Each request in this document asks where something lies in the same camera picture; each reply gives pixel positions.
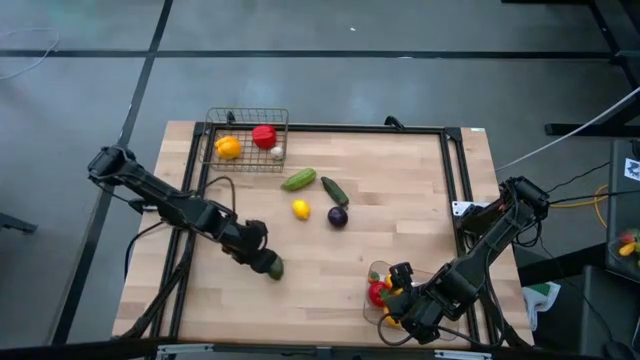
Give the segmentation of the red bell pepper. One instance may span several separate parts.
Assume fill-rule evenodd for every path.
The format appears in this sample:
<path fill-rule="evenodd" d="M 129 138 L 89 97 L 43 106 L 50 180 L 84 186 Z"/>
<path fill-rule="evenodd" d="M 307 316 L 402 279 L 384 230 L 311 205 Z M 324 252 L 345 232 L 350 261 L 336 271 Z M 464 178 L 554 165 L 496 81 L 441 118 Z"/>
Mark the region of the red bell pepper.
<path fill-rule="evenodd" d="M 277 132 L 272 125 L 259 125 L 252 130 L 252 140 L 260 149 L 271 149 L 277 143 Z"/>

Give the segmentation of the silver metal bracket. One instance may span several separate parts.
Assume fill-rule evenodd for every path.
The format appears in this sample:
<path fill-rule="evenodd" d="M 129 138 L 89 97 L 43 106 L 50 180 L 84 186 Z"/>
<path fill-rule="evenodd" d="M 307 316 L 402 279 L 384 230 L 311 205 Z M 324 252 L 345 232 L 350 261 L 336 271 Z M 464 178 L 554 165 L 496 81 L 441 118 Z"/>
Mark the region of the silver metal bracket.
<path fill-rule="evenodd" d="M 435 350 L 434 358 L 443 360 L 493 360 L 491 353 L 453 350 Z"/>
<path fill-rule="evenodd" d="M 158 360 L 176 360 L 178 355 L 213 352 L 214 344 L 170 344 L 157 348 Z"/>

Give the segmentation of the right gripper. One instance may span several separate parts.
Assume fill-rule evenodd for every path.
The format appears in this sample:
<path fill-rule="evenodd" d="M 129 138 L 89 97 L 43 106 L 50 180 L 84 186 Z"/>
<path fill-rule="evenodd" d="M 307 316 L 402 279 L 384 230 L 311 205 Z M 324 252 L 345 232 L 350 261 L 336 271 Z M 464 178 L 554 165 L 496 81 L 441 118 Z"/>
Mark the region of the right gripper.
<path fill-rule="evenodd" d="M 426 283 L 411 284 L 413 270 L 408 262 L 389 268 L 393 283 L 398 289 L 383 291 L 383 300 L 398 328 L 402 328 L 420 345 L 426 345 L 440 337 L 438 326 L 444 316 L 443 305 L 437 300 L 440 293 L 437 284 L 450 268 L 446 263 Z"/>

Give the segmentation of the bowl of toy produce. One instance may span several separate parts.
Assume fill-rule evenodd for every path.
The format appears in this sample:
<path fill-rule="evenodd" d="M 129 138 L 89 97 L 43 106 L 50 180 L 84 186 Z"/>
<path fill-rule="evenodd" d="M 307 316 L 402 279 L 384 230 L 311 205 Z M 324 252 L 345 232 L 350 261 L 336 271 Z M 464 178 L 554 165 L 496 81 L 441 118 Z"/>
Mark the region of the bowl of toy produce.
<path fill-rule="evenodd" d="M 609 245 L 609 255 L 617 265 L 640 268 L 640 229 L 620 232 Z"/>

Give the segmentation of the red tomato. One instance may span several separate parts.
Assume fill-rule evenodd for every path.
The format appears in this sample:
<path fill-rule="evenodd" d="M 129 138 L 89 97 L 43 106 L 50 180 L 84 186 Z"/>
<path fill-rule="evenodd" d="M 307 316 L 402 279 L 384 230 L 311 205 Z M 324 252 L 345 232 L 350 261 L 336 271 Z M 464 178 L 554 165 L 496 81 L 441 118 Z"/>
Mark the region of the red tomato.
<path fill-rule="evenodd" d="M 368 299 L 369 302 L 378 308 L 385 306 L 385 300 L 389 295 L 390 287 L 385 282 L 373 282 L 369 284 Z"/>

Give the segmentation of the black desk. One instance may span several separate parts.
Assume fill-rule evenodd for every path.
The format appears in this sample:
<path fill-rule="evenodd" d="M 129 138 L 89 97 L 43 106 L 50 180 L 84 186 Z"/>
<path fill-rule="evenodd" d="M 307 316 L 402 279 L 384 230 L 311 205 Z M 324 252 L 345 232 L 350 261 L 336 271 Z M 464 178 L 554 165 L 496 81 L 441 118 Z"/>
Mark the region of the black desk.
<path fill-rule="evenodd" d="M 624 176 L 626 158 L 640 161 L 640 140 L 615 140 L 611 150 L 609 192 L 617 193 L 608 201 L 606 267 L 640 283 L 640 268 L 617 265 L 609 255 L 609 245 L 622 231 L 640 229 L 640 182 Z"/>

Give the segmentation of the black metal table frame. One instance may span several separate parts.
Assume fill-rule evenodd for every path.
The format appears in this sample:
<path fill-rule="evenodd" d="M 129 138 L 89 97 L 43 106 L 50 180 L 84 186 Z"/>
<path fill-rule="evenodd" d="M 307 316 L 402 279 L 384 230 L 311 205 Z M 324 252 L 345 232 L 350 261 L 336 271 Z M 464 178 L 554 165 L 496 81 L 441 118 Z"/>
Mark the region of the black metal table frame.
<path fill-rule="evenodd" d="M 223 172 L 203 167 L 196 123 L 168 123 L 157 176 L 176 186 L 208 180 L 207 197 L 234 204 L 241 219 L 262 220 L 284 275 L 259 275 L 197 237 L 185 295 L 170 297 L 160 333 L 196 343 L 390 347 L 363 317 L 369 265 L 406 261 L 437 270 L 456 252 L 452 201 L 498 195 L 486 133 L 464 128 L 461 143 L 449 145 L 444 135 L 441 128 L 295 125 L 282 172 Z M 305 168 L 317 172 L 312 184 L 281 189 Z M 343 228 L 327 219 L 338 205 L 321 177 L 349 198 Z M 296 199 L 310 205 L 307 220 L 294 216 Z"/>

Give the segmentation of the purple round eggplant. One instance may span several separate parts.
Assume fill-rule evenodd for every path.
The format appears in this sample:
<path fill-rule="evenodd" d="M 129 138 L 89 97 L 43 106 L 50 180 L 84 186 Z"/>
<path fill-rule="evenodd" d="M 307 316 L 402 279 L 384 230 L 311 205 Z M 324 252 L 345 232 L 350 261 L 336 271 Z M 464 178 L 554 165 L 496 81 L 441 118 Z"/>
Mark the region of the purple round eggplant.
<path fill-rule="evenodd" d="M 349 221 L 348 213 L 343 207 L 332 207 L 327 213 L 329 223 L 335 228 L 343 228 Z"/>

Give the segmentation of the yellow bell pepper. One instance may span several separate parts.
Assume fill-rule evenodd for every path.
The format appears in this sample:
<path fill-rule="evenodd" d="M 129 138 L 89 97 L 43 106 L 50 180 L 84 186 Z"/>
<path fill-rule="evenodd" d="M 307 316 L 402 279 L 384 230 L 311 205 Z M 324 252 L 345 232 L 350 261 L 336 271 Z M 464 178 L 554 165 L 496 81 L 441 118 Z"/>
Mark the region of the yellow bell pepper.
<path fill-rule="evenodd" d="M 233 136 L 225 136 L 218 139 L 214 146 L 217 156 L 223 160 L 238 158 L 243 152 L 240 141 Z"/>

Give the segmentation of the dark green cucumber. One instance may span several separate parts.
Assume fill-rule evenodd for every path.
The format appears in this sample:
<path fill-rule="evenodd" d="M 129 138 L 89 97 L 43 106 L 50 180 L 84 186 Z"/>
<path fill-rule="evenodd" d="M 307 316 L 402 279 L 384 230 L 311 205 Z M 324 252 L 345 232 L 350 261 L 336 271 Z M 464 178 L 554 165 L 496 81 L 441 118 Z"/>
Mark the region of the dark green cucumber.
<path fill-rule="evenodd" d="M 328 177 L 321 177 L 321 182 L 324 190 L 327 192 L 327 194 L 338 206 L 340 207 L 348 206 L 349 204 L 348 196 L 334 180 Z"/>

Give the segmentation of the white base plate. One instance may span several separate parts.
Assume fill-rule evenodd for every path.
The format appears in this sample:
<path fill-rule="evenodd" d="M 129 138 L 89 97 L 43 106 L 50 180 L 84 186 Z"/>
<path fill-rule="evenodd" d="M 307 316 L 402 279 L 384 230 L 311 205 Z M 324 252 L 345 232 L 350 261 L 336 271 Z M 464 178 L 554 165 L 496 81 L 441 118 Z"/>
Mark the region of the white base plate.
<path fill-rule="evenodd" d="M 489 205 L 488 202 L 469 202 L 469 201 L 453 201 L 451 203 L 452 214 L 455 217 L 463 216 L 464 213 L 471 207 L 485 208 Z"/>

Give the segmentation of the clear plastic bin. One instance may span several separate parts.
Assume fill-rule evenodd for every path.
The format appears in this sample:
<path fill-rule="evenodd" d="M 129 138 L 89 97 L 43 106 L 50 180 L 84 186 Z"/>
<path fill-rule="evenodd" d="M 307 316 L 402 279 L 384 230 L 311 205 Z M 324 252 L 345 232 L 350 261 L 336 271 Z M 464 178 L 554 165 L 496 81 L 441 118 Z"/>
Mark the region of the clear plastic bin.
<path fill-rule="evenodd" d="M 369 282 L 368 282 L 368 275 L 370 271 L 375 271 L 380 275 L 380 282 L 384 282 L 385 276 L 389 273 L 389 268 L 391 267 L 391 264 L 381 261 L 381 260 L 377 260 L 372 262 L 369 265 L 369 268 L 367 270 L 367 273 L 365 275 L 365 289 L 364 289 L 364 300 L 363 300 L 363 317 L 364 319 L 371 323 L 374 327 L 377 326 L 377 322 L 379 321 L 379 319 L 384 315 L 383 314 L 383 308 L 378 308 L 373 306 L 368 299 L 368 289 L 369 289 Z M 433 276 L 432 273 L 430 272 L 425 272 L 419 269 L 415 269 L 413 270 L 413 275 L 412 275 L 412 285 L 413 286 L 417 286 L 417 285 L 421 285 L 422 283 L 426 283 L 428 280 L 430 280 Z M 443 317 L 441 322 L 439 323 L 440 326 L 454 330 L 454 331 L 460 331 L 460 320 L 457 321 L 451 321 L 449 319 L 447 319 L 446 317 Z M 381 333 L 383 334 L 383 336 L 385 337 L 385 339 L 387 339 L 390 342 L 398 342 L 400 340 L 402 340 L 403 338 L 407 337 L 408 333 L 405 332 L 402 328 L 400 329 L 396 329 L 396 328 L 392 328 L 390 326 L 388 326 L 385 321 L 383 321 L 383 323 L 381 324 Z M 450 343 L 453 344 L 454 341 L 456 340 L 462 340 L 460 337 L 456 336 L 455 334 L 450 334 L 448 332 L 444 332 L 440 330 L 440 337 L 437 341 L 444 341 L 446 343 Z"/>

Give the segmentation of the black table legs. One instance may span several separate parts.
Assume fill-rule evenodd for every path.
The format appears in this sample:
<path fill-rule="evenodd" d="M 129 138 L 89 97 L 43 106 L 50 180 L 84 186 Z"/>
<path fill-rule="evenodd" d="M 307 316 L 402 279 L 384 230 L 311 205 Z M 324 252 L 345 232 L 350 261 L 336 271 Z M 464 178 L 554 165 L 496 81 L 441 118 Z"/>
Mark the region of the black table legs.
<path fill-rule="evenodd" d="M 596 0 L 501 0 L 505 4 L 536 5 L 584 5 L 587 6 L 604 38 L 608 52 L 606 59 L 611 65 L 620 68 L 627 83 L 633 88 L 640 87 L 640 79 L 633 73 L 631 58 L 640 57 L 640 52 L 623 51 L 614 33 L 596 4 Z M 544 132 L 548 136 L 582 136 L 640 138 L 640 125 L 630 125 L 632 120 L 640 118 L 640 91 L 631 99 L 624 100 L 619 110 L 613 110 L 605 119 L 587 124 L 547 123 Z"/>

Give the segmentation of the black horizontal beam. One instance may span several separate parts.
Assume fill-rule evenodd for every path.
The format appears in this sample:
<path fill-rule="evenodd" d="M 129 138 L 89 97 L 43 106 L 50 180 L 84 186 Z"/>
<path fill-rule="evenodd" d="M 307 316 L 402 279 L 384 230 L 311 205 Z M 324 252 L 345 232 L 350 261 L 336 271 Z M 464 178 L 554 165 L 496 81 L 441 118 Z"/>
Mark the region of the black horizontal beam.
<path fill-rule="evenodd" d="M 0 360 L 131 360 L 156 357 L 160 345 L 173 343 L 169 338 L 116 339 L 100 342 L 54 344 L 36 347 L 0 349 Z M 491 353 L 493 360 L 640 360 L 640 353 L 633 350 L 617 350 L 607 347 L 602 355 L 591 356 L 576 353 L 545 350 L 542 348 L 488 348 L 474 346 L 466 350 L 420 347 L 343 347 L 343 346 L 273 346 L 214 344 L 215 350 L 206 353 L 257 353 L 304 355 L 319 360 L 332 360 L 338 355 L 424 355 L 434 358 L 435 350 L 453 350 Z"/>

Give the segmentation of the black floor stand foot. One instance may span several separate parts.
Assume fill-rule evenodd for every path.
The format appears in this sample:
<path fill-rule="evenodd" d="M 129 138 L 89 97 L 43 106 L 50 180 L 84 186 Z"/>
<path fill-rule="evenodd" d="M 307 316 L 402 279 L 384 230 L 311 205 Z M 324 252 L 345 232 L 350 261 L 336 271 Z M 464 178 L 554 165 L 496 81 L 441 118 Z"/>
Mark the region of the black floor stand foot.
<path fill-rule="evenodd" d="M 0 230 L 13 229 L 22 232 L 23 234 L 33 234 L 37 230 L 38 226 L 11 215 L 0 212 Z"/>

